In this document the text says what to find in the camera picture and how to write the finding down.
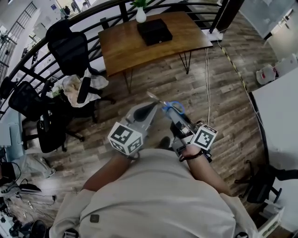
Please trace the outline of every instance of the beige shirt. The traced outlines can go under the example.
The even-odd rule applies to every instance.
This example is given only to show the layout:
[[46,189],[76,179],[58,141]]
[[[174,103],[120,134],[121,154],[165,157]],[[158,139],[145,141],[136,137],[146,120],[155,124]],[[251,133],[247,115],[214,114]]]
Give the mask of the beige shirt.
[[[90,216],[99,215],[98,223]],[[51,238],[78,225],[81,238],[233,238],[257,229],[239,198],[195,180],[173,152],[141,151],[117,181],[81,191],[56,218]]]

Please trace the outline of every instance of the white vase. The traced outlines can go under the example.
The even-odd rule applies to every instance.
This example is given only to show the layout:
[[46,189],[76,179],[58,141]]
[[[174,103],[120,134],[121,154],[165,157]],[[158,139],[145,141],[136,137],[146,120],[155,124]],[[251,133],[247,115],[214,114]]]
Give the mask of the white vase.
[[143,23],[146,20],[146,14],[143,10],[143,7],[138,7],[135,19],[139,23]]

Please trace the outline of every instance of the desk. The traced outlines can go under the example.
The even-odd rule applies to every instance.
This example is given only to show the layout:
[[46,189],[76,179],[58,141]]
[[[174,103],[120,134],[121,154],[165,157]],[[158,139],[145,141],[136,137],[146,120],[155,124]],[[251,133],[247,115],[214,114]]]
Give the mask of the desk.
[[[185,63],[180,55],[186,73],[189,73],[191,52],[213,46],[202,30],[185,12],[163,13],[147,17],[147,21],[162,19],[173,35],[170,41],[147,46],[140,36],[136,20],[125,22],[99,32],[103,60],[107,75],[123,73],[130,93],[126,72],[134,67],[161,59],[166,56],[184,53]],[[189,52],[188,64],[185,53]]]

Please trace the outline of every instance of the white cable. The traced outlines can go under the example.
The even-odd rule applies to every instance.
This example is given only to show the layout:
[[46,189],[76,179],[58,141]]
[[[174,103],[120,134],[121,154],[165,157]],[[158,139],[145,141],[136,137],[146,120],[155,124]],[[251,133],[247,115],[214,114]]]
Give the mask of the white cable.
[[209,92],[208,92],[208,82],[207,82],[207,49],[205,49],[205,52],[206,52],[206,57],[205,57],[205,63],[206,63],[206,66],[205,66],[205,81],[206,81],[206,92],[207,92],[207,101],[208,101],[208,125],[209,125],[209,109],[210,109],[210,102],[209,102]]
[[209,49],[207,48],[207,62],[208,62],[208,88],[209,88],[209,108],[208,108],[208,125],[209,125],[209,119],[210,119],[210,107],[211,107],[211,100],[210,100],[210,79],[209,79]]

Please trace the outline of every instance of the office chair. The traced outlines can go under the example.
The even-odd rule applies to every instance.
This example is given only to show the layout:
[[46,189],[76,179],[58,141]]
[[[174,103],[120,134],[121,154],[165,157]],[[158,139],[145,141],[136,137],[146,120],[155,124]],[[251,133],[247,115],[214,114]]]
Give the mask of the office chair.
[[62,146],[62,150],[65,152],[65,134],[84,141],[84,137],[79,137],[73,132],[66,130],[66,126],[72,119],[72,115],[69,113],[67,107],[58,105],[53,99],[46,96],[51,85],[52,83],[48,80],[39,97],[32,85],[24,81],[16,87],[9,99],[8,104],[12,109],[20,112],[31,121],[37,121],[36,135],[26,136],[25,130],[22,133],[24,149],[27,149],[27,141],[34,138],[39,139],[43,153],[51,152],[60,146]]
[[[88,54],[88,41],[84,33],[72,32],[69,29],[68,21],[62,20],[52,25],[46,34],[48,49],[57,60],[61,71],[65,75],[84,76],[86,69],[92,75],[101,75],[101,73],[90,66]],[[82,80],[77,103],[84,103],[88,93],[101,95],[102,90],[90,87],[91,78],[85,77]],[[102,97],[99,100],[110,101],[112,104],[115,100]]]
[[7,99],[10,92],[16,87],[17,82],[12,82],[8,77],[5,77],[0,85],[0,97]]
[[269,199],[269,193],[272,191],[276,197],[273,203],[276,203],[282,188],[278,191],[273,187],[275,177],[280,180],[298,179],[298,170],[278,170],[271,165],[261,165],[256,174],[251,164],[251,161],[245,161],[246,164],[250,165],[250,178],[242,178],[235,180],[236,184],[248,184],[248,187],[240,198],[244,198],[248,193],[247,201],[249,203],[263,203],[266,199]]

